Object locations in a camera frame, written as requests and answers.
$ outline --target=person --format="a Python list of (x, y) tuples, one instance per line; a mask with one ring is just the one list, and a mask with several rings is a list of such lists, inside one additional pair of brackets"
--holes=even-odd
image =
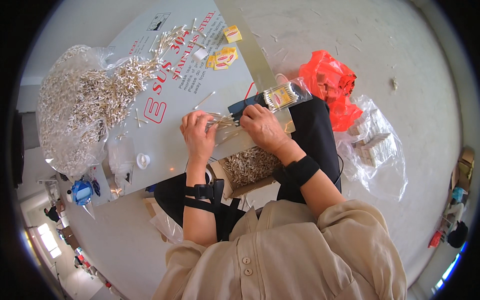
[(230, 219), (223, 207), (210, 212), (182, 203), (185, 186), (207, 183), (216, 134), (215, 126), (205, 132), (213, 117), (201, 110), (182, 118), (186, 173), (160, 182), (154, 194), (183, 227), (183, 242), (167, 251), (167, 271), (152, 299), (406, 298), (405, 271), (382, 214), (341, 194), (328, 105), (313, 97), (290, 113), (291, 138), (258, 104), (245, 108), (240, 125), (283, 166), (309, 161), (316, 169), (307, 168), (313, 172), (306, 182), (281, 183), (277, 201), (259, 216), (252, 208)]
[(468, 236), (468, 227), (463, 221), (455, 221), (455, 229), (453, 229), (447, 237), (447, 242), (454, 248), (461, 248)]
[(52, 206), (50, 210), (47, 210), (46, 208), (44, 208), (43, 212), (47, 217), (50, 218), (50, 220), (54, 221), (55, 223), (57, 223), (60, 220), (59, 214), (57, 213), (56, 206)]

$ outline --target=yellow package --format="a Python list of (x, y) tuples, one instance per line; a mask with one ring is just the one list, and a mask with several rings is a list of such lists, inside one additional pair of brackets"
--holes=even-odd
[(287, 91), (284, 87), (279, 88), (279, 89), (269, 93), (268, 96), (270, 97), (270, 99), (272, 99), (273, 104), (275, 105), (276, 108), (280, 108), (284, 104), (291, 101), (291, 99), (288, 96), (288, 93), (287, 93)]
[(228, 65), (224, 62), (222, 63), (219, 63), (219, 64), (215, 64), (215, 66), (213, 67), (213, 69), (216, 71), (216, 70), (226, 70), (228, 69)]
[(231, 65), (235, 60), (235, 54), (231, 48), (223, 47), (220, 52), (216, 53), (216, 62), (217, 63), (226, 63), (227, 65)]
[(215, 66), (215, 56), (210, 55), (207, 60), (207, 68), (213, 68)]
[(234, 60), (236, 60), (239, 56), (237, 55), (237, 48), (229, 48), (229, 47), (223, 47), (222, 52), (225, 53), (228, 58), (227, 58), (227, 65), (231, 65)]
[(215, 52), (215, 70), (223, 70), (223, 69), (228, 69), (227, 65), (227, 60), (228, 60), (228, 55), (226, 50), (221, 50), (218, 52)]
[(233, 43), (241, 40), (240, 31), (235, 25), (230, 26), (229, 28), (225, 28), (223, 30), (223, 33), (225, 34), (225, 37), (227, 37), (228, 43)]

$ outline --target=table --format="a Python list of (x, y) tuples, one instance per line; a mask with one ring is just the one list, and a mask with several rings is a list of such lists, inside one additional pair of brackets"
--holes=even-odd
[[(121, 128), (119, 125), (114, 127), (107, 141), (108, 146), (114, 145), (117, 143), (115, 137), (121, 132), (128, 131), (127, 136), (133, 139), (135, 154), (143, 153), (150, 156), (151, 163), (147, 169), (141, 170), (134, 165), (127, 178), (115, 177), (115, 182), (125, 194), (185, 171), (188, 154), (179, 131), (181, 117), (191, 112), (193, 107), (212, 91), (216, 93), (199, 109), (227, 115), (228, 106), (255, 95), (257, 86), (264, 90), (276, 85), (273, 74), (245, 21), (234, 12), (227, 1), (218, 0), (217, 4), (222, 8), (222, 13), (212, 0), (202, 2), (186, 0), (181, 5), (165, 0), (136, 18), (109, 45), (114, 51), (110, 62), (132, 55), (152, 58), (153, 53), (148, 51), (156, 36), (160, 37), (163, 31), (169, 31), (174, 26), (186, 24), (186, 28), (191, 28), (196, 17), (196, 27), (203, 27), (207, 37), (203, 38), (197, 32), (186, 36), (185, 45), (174, 45), (172, 50), (167, 52), (164, 56), (166, 62), (175, 64), (186, 53), (185, 51), (190, 51), (188, 41), (192, 38), (198, 38), (197, 43), (205, 45), (206, 51), (210, 54), (221, 50), (223, 46), (237, 47), (239, 57), (228, 70), (214, 71), (205, 67), (206, 58), (197, 63), (190, 55), (182, 68), (177, 67), (181, 70), (183, 79), (161, 69), (156, 80), (146, 82), (146, 90), (137, 95), (131, 115), (124, 121), (126, 125)], [(223, 35), (223, 29), (227, 24), (237, 25), (242, 34), (242, 41), (227, 43)], [(192, 53), (198, 49), (198, 46), (193, 47)], [(148, 124), (142, 123), (141, 127), (138, 126), (137, 120), (134, 119), (137, 110), (140, 118), (148, 120)], [(279, 111), (276, 116), (286, 133), (295, 131), (287, 109)], [(217, 143), (225, 137), (224, 131), (228, 129), (217, 133)], [(254, 143), (248, 134), (240, 132), (236, 138), (216, 147), (212, 157), (221, 159), (253, 146)]]

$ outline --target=wrist strap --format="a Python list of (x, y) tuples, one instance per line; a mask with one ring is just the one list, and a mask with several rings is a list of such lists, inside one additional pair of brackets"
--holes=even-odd
[[(223, 179), (214, 179), (211, 184), (195, 184), (194, 187), (186, 186), (184, 189), (185, 195), (193, 196), (195, 199), (185, 197), (183, 204), (216, 214), (220, 210), (224, 184)], [(202, 199), (210, 199), (211, 203), (201, 201)]]
[(216, 205), (202, 200), (185, 197), (185, 199), (183, 199), (183, 204), (188, 207), (206, 210), (207, 212), (211, 212), (214, 214), (218, 212), (218, 207)]
[(288, 166), (276, 168), (272, 175), (280, 184), (295, 184), (298, 188), (304, 185), (320, 169), (310, 156), (293, 161)]
[(195, 184), (194, 187), (186, 186), (185, 195), (193, 196), (195, 199), (213, 199), (213, 186), (209, 184)]

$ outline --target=black cable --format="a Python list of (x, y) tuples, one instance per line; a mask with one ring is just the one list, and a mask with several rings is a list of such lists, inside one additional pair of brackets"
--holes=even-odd
[(336, 185), (337, 182), (340, 180), (340, 176), (341, 176), (342, 173), (343, 173), (343, 165), (344, 165), (344, 162), (343, 162), (342, 157), (341, 157), (340, 155), (338, 155), (338, 153), (337, 153), (336, 155), (337, 155), (337, 156), (340, 158), (340, 160), (342, 161), (342, 168), (341, 168), (341, 170), (340, 170), (340, 173), (338, 174), (338, 178), (337, 178), (337, 179), (335, 180), (335, 182), (333, 183), (334, 185)]

